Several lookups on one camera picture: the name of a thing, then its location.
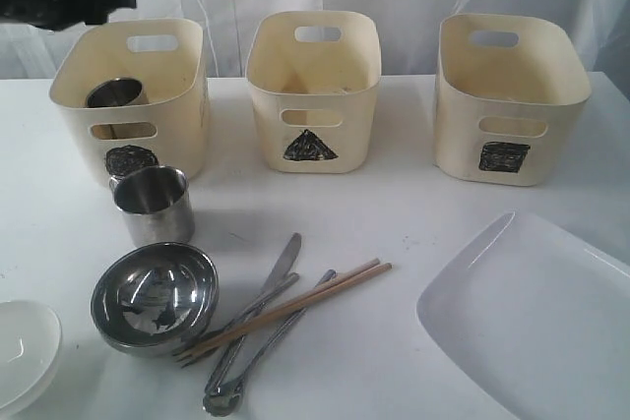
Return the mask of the shiny steel mug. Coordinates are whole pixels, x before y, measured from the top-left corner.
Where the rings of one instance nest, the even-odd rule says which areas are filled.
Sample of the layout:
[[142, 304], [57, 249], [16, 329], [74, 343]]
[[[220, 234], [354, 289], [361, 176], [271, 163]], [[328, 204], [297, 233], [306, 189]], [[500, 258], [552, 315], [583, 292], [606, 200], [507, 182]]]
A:
[[[147, 104], [144, 86], [133, 78], [115, 78], [94, 88], [85, 100], [86, 108], [120, 107]], [[94, 128], [94, 134], [101, 139], [130, 139], [145, 133], [141, 123], [107, 124]]]

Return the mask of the cream bin with square mark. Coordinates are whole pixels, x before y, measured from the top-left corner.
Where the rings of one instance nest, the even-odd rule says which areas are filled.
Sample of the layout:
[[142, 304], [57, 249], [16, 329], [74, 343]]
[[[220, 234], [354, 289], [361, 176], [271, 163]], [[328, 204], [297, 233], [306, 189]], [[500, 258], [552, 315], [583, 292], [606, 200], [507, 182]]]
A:
[[465, 181], [537, 185], [591, 95], [560, 26], [496, 14], [447, 18], [439, 31], [434, 162]]

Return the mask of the steel table knife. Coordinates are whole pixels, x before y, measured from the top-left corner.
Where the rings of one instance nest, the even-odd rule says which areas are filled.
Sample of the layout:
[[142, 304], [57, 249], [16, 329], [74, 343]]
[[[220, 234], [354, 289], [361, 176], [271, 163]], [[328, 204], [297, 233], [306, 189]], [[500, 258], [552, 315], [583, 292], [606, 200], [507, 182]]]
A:
[[[269, 276], [267, 277], [265, 283], [263, 284], [261, 293], [275, 286], [289, 273], [289, 270], [293, 266], [299, 254], [301, 243], [301, 235], [299, 233], [293, 233], [288, 243], [284, 247], [281, 255], [279, 256], [277, 262], [275, 263], [273, 269], [271, 270]], [[244, 321], [248, 321], [249, 319], [259, 315], [264, 308], [265, 306], [262, 309], [257, 309], [252, 316], [247, 317]], [[210, 392], [221, 384], [221, 381], [224, 379], [231, 365], [237, 358], [246, 337], [247, 335], [244, 334], [240, 338], [231, 341], [226, 346], [221, 359], [219, 360], [216, 368], [212, 372], [206, 384], [204, 390], [205, 397], [208, 397], [210, 395]]]

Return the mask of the white ceramic bowl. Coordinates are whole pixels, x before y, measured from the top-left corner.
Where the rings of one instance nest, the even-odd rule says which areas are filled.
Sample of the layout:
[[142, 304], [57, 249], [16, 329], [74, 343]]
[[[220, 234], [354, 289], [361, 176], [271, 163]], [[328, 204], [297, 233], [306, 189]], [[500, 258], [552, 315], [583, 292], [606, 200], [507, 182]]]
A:
[[60, 363], [63, 330], [58, 315], [32, 300], [1, 304], [1, 417], [40, 398]]

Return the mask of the white rectangular plate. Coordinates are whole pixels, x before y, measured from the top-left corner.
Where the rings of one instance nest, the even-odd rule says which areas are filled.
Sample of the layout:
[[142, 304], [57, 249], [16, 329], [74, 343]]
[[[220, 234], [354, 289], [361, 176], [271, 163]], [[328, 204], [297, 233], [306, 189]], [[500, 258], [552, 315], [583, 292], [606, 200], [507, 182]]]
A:
[[416, 310], [451, 361], [518, 419], [629, 415], [629, 268], [537, 215], [490, 223]]

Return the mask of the cream bin with triangle mark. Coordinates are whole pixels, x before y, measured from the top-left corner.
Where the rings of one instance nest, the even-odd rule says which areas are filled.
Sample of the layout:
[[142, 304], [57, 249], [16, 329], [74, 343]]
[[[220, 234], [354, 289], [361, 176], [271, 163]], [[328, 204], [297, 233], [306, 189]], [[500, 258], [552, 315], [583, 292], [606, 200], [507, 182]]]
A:
[[292, 11], [265, 18], [250, 49], [246, 81], [268, 166], [286, 173], [359, 167], [380, 79], [380, 41], [369, 17]]

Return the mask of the matte steel mug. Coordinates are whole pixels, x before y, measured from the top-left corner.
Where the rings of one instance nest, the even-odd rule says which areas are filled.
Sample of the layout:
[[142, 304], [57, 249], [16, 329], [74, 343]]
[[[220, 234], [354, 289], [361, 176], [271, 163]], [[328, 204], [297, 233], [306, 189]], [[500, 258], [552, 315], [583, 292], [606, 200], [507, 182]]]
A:
[[180, 169], [143, 167], [124, 177], [111, 177], [109, 188], [136, 247], [191, 241], [195, 219], [189, 182]]

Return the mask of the stainless steel bowl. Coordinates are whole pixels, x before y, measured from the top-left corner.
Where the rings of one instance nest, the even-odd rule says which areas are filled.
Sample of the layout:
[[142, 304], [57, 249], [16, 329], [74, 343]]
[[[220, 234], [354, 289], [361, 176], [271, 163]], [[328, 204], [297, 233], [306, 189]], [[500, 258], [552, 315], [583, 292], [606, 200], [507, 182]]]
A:
[[107, 269], [94, 287], [91, 315], [114, 349], [140, 357], [169, 355], [206, 330], [219, 295], [217, 268], [205, 252], [160, 242]]

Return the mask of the steel spoon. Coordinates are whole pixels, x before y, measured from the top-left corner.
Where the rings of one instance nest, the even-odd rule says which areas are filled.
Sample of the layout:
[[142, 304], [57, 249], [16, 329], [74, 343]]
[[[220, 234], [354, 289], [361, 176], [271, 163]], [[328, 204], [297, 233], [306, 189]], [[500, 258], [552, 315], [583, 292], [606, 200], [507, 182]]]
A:
[[290, 314], [252, 357], [239, 376], [228, 382], [222, 380], [220, 385], [212, 390], [208, 397], [204, 395], [204, 410], [215, 417], [225, 417], [235, 412], [242, 404], [245, 387], [252, 371], [266, 353], [283, 340], [292, 327], [303, 317], [305, 312], [305, 309], [301, 309]]

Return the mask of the cream bin with circle mark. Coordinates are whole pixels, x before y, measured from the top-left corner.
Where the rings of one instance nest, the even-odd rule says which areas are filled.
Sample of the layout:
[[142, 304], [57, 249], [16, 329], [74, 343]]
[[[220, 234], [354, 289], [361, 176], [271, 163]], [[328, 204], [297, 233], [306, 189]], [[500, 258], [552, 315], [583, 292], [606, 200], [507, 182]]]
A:
[[[88, 108], [101, 84], [139, 81], [147, 101]], [[85, 32], [68, 53], [50, 100], [92, 175], [107, 186], [129, 161], [124, 148], [150, 151], [160, 164], [195, 176], [206, 159], [210, 101], [201, 26], [185, 19], [116, 22]]]

